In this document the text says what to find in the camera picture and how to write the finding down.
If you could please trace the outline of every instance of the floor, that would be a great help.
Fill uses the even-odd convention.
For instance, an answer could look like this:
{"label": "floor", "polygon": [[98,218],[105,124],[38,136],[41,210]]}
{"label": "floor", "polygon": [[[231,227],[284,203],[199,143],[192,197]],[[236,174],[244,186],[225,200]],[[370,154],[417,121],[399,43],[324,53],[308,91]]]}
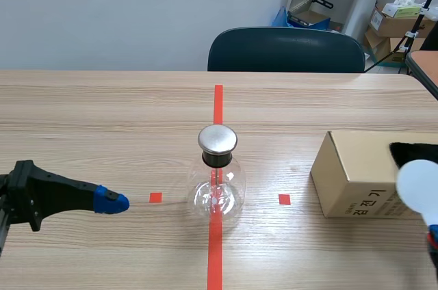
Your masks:
{"label": "floor", "polygon": [[[365,69],[368,69],[372,65],[373,65],[373,61],[370,58],[368,58],[365,63]],[[375,66],[367,73],[398,73],[398,68],[390,68],[388,66]],[[403,68],[400,73],[405,75],[406,68]]]}

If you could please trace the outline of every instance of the blue gripper tip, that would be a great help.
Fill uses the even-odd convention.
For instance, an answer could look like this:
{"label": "blue gripper tip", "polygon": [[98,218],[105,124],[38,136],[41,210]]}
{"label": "blue gripper tip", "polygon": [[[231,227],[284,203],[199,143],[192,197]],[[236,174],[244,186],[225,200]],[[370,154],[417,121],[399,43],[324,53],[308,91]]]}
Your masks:
{"label": "blue gripper tip", "polygon": [[93,207],[95,213],[122,213],[128,210],[129,200],[123,194],[117,195],[115,200],[105,196],[107,188],[99,185],[94,191]]}

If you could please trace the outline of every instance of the glass bottle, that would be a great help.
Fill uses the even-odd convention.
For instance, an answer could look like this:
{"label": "glass bottle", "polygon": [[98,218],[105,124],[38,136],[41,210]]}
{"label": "glass bottle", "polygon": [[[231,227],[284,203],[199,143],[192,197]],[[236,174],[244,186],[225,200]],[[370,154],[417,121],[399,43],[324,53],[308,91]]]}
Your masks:
{"label": "glass bottle", "polygon": [[204,218],[235,217],[245,201],[246,176],[231,152],[237,146],[233,129],[222,124],[205,127],[198,136],[203,153],[188,174],[188,204]]}

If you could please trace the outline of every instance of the wooden table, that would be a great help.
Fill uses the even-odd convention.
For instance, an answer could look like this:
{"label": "wooden table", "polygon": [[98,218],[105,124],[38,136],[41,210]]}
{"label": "wooden table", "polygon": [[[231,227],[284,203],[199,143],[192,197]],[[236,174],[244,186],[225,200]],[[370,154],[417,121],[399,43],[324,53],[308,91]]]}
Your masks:
{"label": "wooden table", "polygon": [[416,51],[406,58],[413,75],[438,99],[438,51]]}
{"label": "wooden table", "polygon": [[436,289],[421,221],[326,219],[309,178],[328,130],[437,131],[438,103],[414,78],[17,70],[0,72],[0,171],[33,159],[131,208],[13,225],[0,288],[205,289],[208,225],[189,217],[185,178],[217,83],[248,178],[224,233],[224,289]]}

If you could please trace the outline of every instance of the sink pedestal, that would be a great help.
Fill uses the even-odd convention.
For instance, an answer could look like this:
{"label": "sink pedestal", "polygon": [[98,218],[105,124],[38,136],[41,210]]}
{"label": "sink pedestal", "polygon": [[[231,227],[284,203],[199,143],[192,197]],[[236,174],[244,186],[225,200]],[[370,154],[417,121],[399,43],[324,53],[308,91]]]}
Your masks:
{"label": "sink pedestal", "polygon": [[376,0],[354,0],[342,33],[363,42]]}

